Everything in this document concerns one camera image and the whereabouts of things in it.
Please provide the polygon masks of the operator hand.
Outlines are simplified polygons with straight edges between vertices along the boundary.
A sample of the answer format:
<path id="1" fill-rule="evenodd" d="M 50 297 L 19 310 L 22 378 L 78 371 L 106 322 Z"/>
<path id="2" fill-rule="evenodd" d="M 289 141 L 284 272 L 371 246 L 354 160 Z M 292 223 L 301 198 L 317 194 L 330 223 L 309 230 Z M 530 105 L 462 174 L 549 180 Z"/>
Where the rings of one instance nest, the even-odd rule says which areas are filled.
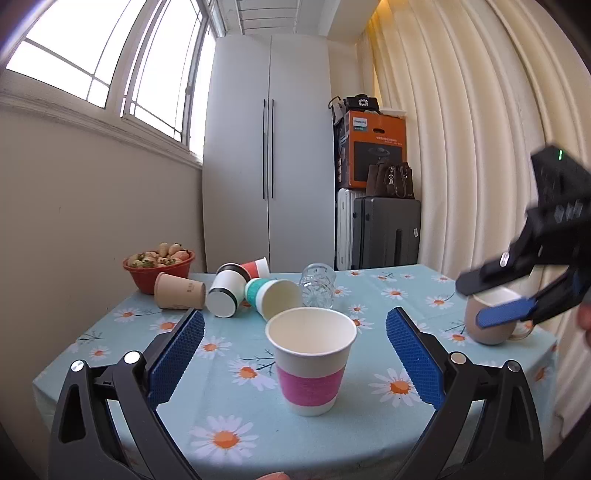
<path id="1" fill-rule="evenodd" d="M 591 305 L 581 303 L 577 312 L 578 326 L 585 332 L 585 341 L 591 347 Z"/>

